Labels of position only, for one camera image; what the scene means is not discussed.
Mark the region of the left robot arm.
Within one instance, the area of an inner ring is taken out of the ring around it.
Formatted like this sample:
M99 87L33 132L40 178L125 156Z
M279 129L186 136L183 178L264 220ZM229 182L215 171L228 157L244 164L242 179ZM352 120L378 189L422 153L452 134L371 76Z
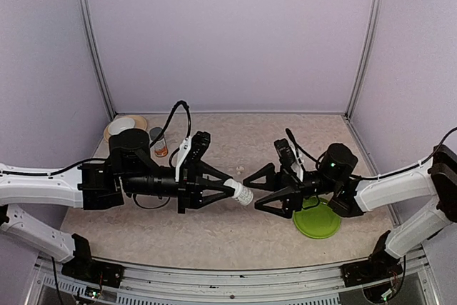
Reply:
M21 204L54 204L107 210L124 205L125 196L165 196L178 200L178 212L200 209L216 201L243 199L243 186L201 160L211 141L207 132L187 135L174 167L152 158L152 142L142 129L126 129L109 138L109 156L89 158L66 168L23 169L1 165L1 230L19 237L55 260L71 265L86 280L100 265L87 239L67 234L28 215Z

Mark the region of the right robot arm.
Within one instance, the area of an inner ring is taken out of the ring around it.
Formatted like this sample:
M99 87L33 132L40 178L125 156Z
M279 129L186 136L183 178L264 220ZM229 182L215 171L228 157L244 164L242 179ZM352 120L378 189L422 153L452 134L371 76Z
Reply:
M315 159L315 168L306 170L301 157L308 152L298 145L290 129L286 134L274 143L280 167L267 164L243 180L246 189L269 192L255 202L258 210L290 219L303 209L305 199L330 194L331 210L351 218L429 196L428 203L410 219L378 239L365 264L370 278L382 278L411 248L456 222L456 153L442 141L415 164L378 176L359 176L353 174L357 157L342 143L330 144Z

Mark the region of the grey bottle cap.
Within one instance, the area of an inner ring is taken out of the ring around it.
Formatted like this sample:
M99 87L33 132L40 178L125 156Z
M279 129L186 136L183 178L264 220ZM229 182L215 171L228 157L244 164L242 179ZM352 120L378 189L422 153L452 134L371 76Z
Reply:
M163 137L163 132L162 132L162 128L161 127L154 127L154 128L151 128L149 130L149 136L150 136L150 139L152 141L158 139L158 140L161 140L162 137Z

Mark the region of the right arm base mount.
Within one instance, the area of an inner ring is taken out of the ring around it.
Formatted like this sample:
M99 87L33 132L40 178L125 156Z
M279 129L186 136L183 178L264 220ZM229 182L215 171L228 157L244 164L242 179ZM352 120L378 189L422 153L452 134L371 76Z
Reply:
M393 277L403 273L400 259L396 259L385 251L377 251L366 260L341 266L345 287L359 286Z

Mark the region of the orange label pill bottle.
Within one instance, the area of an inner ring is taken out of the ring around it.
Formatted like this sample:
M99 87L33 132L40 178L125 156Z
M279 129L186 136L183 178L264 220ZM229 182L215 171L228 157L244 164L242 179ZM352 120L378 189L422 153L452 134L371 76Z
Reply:
M161 140L151 140L151 143L154 143L154 145L152 146L152 150L155 156L165 157L168 154L169 150L164 135Z

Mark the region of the small white pill bottle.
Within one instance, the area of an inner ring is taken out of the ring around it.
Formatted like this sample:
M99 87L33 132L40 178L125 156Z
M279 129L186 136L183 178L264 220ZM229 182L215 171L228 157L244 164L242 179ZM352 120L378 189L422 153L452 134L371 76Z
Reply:
M232 199L235 199L242 206L248 206L253 201L253 192L248 187L235 181L234 179L227 179L224 186L233 189Z

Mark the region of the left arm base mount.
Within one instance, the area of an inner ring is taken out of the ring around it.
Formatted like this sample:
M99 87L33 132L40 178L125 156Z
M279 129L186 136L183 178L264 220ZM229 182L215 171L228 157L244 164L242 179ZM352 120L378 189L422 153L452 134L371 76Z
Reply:
M63 264L64 276L85 281L99 286L119 288L124 275L124 266L92 258L74 257Z

